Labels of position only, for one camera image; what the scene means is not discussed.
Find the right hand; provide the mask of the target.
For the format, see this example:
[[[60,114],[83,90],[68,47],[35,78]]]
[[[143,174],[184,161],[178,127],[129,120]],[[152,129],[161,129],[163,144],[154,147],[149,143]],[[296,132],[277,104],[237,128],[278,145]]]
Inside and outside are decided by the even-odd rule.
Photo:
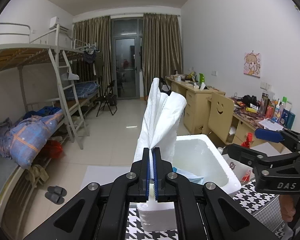
[[[290,195],[279,195],[281,217],[285,222],[291,222],[296,213],[294,201]]]

